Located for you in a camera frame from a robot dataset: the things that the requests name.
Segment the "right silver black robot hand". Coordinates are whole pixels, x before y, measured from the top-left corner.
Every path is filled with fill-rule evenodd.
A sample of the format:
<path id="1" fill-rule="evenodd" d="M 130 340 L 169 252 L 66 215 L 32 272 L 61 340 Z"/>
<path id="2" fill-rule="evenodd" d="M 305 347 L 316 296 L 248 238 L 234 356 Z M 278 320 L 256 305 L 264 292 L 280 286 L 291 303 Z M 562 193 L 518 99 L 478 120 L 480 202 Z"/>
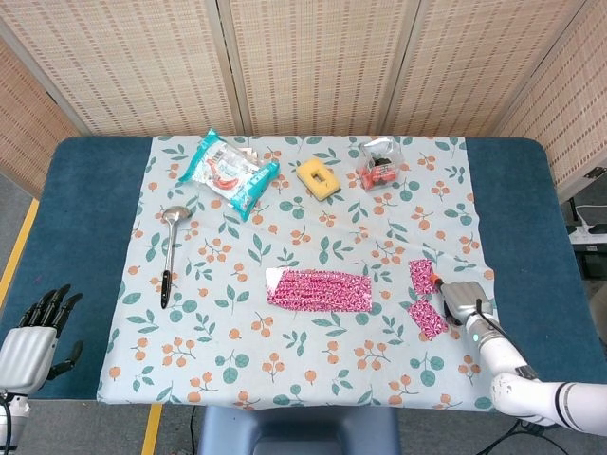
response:
<path id="1" fill-rule="evenodd" d="M 478 282 L 444 282 L 436 274 L 430 282 L 442 296 L 448 322 L 463 326 L 473 315 L 494 317 L 492 304 Z"/>

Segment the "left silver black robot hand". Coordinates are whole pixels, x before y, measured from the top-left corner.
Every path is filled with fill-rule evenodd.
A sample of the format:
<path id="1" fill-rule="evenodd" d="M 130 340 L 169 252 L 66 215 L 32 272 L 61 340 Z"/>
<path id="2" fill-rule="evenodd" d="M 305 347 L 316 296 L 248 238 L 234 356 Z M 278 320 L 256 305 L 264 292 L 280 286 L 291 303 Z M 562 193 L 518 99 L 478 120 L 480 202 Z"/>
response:
<path id="1" fill-rule="evenodd" d="M 29 396 L 48 381 L 71 371 L 83 351 L 83 342 L 74 343 L 66 360 L 55 364 L 58 340 L 82 293 L 67 295 L 66 284 L 47 291 L 8 331 L 1 346 L 1 390 L 9 395 Z"/>

